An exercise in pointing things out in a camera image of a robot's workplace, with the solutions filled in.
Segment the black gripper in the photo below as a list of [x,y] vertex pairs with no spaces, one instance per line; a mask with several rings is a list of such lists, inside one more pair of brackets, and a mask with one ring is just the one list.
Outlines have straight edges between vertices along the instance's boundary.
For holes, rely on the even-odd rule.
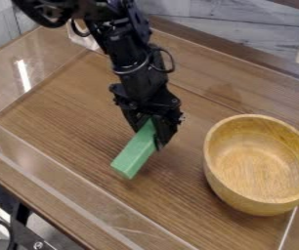
[[122,75],[120,80],[120,83],[109,86],[109,92],[114,96],[113,102],[121,108],[134,132],[140,131],[149,119],[152,120],[156,148],[162,149],[177,133],[182,115],[181,101],[168,90],[168,76]]

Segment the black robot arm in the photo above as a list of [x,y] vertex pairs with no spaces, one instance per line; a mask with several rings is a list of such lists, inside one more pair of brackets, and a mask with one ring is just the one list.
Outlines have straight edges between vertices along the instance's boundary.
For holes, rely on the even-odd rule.
[[46,28],[73,26],[82,21],[109,57],[120,81],[109,86],[130,127],[138,131],[149,122],[154,146],[162,148],[181,123],[181,101],[168,90],[174,71],[170,53],[149,42],[149,20],[136,0],[11,0],[26,16]]

